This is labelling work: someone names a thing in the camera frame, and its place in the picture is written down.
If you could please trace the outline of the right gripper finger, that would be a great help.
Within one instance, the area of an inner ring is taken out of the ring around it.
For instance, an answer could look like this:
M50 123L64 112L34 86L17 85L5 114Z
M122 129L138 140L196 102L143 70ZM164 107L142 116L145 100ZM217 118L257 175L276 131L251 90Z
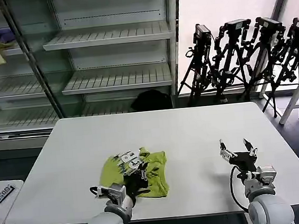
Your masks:
M219 147L220 147L219 153L221 157L223 157L223 159L225 159L226 161L229 161L231 158L235 157L235 153L232 153L227 149L222 139L219 139Z
M251 142L249 142L245 138L243 139L243 143L244 143L244 146L246 147L246 149L247 149L247 151L249 153L249 156L250 157L257 157L257 150L258 150L258 148L257 147L253 147L253 145L251 144Z

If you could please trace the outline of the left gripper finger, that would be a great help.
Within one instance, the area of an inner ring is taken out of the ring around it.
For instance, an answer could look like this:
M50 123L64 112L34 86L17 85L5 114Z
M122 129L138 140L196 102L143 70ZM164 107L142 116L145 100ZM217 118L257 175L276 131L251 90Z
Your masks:
M129 168L131 169L128 172L128 177L135 178L135 179L140 179L140 180L147 180L147 166L148 166L147 161L143 161L142 159L137 159L136 162L130 162Z
M133 158L133 151L114 155L113 160L117 163L118 171L122 174L130 171L129 162Z

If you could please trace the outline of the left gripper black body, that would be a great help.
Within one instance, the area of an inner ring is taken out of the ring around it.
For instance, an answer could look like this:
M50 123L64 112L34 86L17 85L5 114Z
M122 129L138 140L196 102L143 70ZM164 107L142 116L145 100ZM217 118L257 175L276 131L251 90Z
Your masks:
M126 194L130 198L136 198L138 195L148 193L148 178L145 169L138 169L133 173L124 174L123 183L126 187Z

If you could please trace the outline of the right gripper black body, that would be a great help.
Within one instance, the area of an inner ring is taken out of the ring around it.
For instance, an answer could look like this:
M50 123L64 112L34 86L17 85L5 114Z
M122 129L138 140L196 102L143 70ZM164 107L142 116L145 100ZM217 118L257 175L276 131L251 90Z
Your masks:
M256 172L256 155L250 155L249 152L235 152L233 157L229 158L229 163L239 168L240 172Z

